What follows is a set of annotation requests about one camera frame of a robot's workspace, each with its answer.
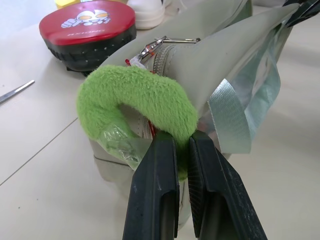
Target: metal clasp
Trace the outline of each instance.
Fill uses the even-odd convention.
[[[141,61],[146,56],[154,55],[154,51],[158,49],[162,44],[196,44],[200,41],[200,38],[196,39],[183,39],[183,38],[169,38],[167,36],[157,37],[153,42],[144,46],[144,49],[140,52],[137,58]]]

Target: white sneaker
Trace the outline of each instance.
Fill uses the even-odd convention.
[[[165,8],[172,0],[128,0],[127,5],[135,11],[135,27],[152,29],[165,18]]]

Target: cartoon character sticker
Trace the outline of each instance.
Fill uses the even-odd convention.
[[[110,21],[109,14],[104,10],[83,11],[76,16],[76,18],[70,18],[61,24],[63,29],[75,27],[79,24],[84,26],[91,26],[97,24],[107,24]]]

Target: white table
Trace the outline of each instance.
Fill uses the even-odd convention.
[[[317,16],[293,30],[252,153],[230,159],[272,240],[320,238],[319,25]],[[0,95],[36,80],[0,106],[0,184],[13,174],[0,185],[0,238],[121,239],[127,203],[99,176],[76,120],[83,76],[51,56],[37,26],[0,41],[0,52]],[[193,236],[189,221],[179,239]]]

